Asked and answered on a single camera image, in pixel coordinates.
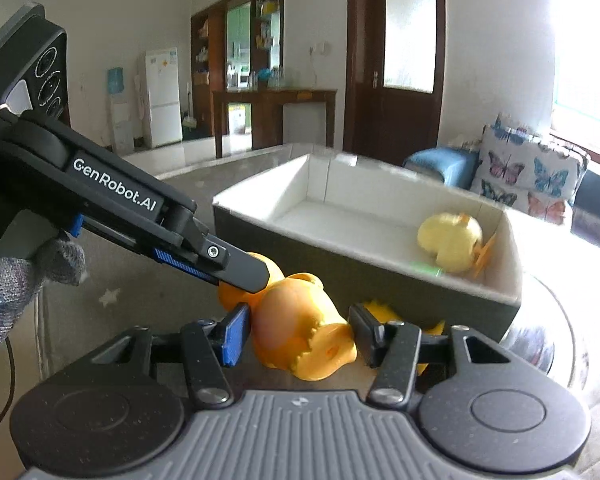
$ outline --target wooden console table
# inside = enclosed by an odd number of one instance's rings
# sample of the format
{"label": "wooden console table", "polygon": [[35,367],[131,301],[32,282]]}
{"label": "wooden console table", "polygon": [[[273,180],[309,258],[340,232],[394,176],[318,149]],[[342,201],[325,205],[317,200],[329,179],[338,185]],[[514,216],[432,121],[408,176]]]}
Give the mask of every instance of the wooden console table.
{"label": "wooden console table", "polygon": [[[222,134],[227,131],[226,106],[229,103],[251,104],[251,139],[253,149],[283,143],[282,107],[296,103],[325,103],[327,108],[326,145],[333,147],[335,129],[335,90],[280,88],[266,90],[217,90],[211,94],[211,133],[216,138],[216,158],[222,158]],[[220,107],[222,124],[217,124],[216,107]]]}

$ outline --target refrigerator door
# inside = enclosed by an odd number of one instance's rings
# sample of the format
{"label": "refrigerator door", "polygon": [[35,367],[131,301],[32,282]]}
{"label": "refrigerator door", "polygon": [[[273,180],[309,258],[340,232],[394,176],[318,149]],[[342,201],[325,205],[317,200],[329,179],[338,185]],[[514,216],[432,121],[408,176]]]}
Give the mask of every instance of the refrigerator door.
{"label": "refrigerator door", "polygon": [[146,54],[146,88],[149,108],[180,101],[177,48]]}
{"label": "refrigerator door", "polygon": [[182,140],[180,104],[149,108],[151,148]]}

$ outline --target blue textured strip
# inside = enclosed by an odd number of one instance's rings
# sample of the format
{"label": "blue textured strip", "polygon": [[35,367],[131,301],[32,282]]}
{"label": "blue textured strip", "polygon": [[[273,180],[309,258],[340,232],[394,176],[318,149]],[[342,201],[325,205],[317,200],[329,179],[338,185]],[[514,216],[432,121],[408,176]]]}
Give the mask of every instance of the blue textured strip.
{"label": "blue textured strip", "polygon": [[213,285],[218,285],[218,283],[219,283],[219,280],[217,278],[214,278],[213,276],[211,276],[210,274],[207,274],[206,272],[197,270],[195,267],[191,267],[190,265],[179,262],[178,260],[174,259],[173,256],[171,256],[169,253],[167,253],[165,251],[161,251],[160,249],[154,249],[154,255],[155,255],[156,260],[158,260],[159,262],[170,265],[171,267],[175,267],[176,269],[180,269],[183,272],[186,272],[187,274],[191,274],[192,276],[199,278],[200,280],[204,280]]}
{"label": "blue textured strip", "polygon": [[235,366],[238,364],[245,339],[249,331],[245,330],[250,323],[251,311],[248,306],[243,308],[227,325],[224,343],[222,343],[222,366]]}
{"label": "blue textured strip", "polygon": [[80,232],[82,231],[83,223],[84,223],[84,215],[79,214],[77,217],[75,217],[74,224],[71,226],[71,229],[69,230],[69,234],[74,238],[77,238],[78,236],[80,236]]}

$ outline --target gloved hand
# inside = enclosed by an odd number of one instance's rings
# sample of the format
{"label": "gloved hand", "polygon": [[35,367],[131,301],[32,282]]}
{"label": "gloved hand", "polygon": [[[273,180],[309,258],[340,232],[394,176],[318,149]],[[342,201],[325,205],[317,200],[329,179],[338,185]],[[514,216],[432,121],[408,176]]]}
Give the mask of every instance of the gloved hand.
{"label": "gloved hand", "polygon": [[32,260],[0,258],[0,343],[45,280],[78,285],[85,270],[84,251],[67,237],[48,241]]}

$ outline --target blue butterfly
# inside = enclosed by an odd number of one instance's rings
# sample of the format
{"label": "blue butterfly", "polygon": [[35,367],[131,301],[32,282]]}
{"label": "blue butterfly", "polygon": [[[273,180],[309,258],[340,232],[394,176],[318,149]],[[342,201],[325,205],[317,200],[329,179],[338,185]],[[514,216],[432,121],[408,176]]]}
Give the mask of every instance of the blue butterfly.
{"label": "blue butterfly", "polygon": [[513,206],[518,199],[518,196],[515,193],[506,193],[502,188],[494,186],[483,178],[480,180],[482,181],[482,196],[508,206]]}
{"label": "blue butterfly", "polygon": [[493,133],[498,139],[507,139],[507,144],[509,143],[509,141],[511,141],[516,146],[522,145],[526,140],[525,137],[520,135],[517,130],[510,130],[508,128],[506,130],[502,128],[493,128]]}
{"label": "blue butterfly", "polygon": [[534,159],[534,171],[536,173],[536,189],[538,191],[548,191],[551,196],[562,195],[562,186],[567,182],[569,170],[555,171],[554,174],[549,176],[546,166],[536,157]]}

